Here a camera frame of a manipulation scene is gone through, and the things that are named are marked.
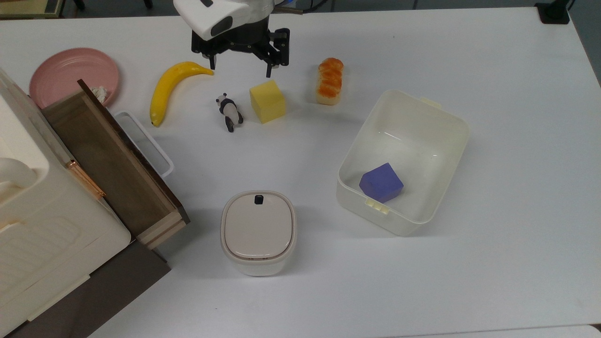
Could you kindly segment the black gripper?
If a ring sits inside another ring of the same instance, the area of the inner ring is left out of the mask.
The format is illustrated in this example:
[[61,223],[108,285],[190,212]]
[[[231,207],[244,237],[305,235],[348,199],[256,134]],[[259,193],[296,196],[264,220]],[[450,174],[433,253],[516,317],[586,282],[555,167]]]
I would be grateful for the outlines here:
[[191,51],[204,55],[210,69],[216,69],[216,55],[226,51],[253,54],[266,62],[266,78],[271,78],[276,66],[288,66],[290,60],[290,30],[269,30],[269,18],[246,23],[237,28],[221,32],[214,37],[201,37],[193,31]]

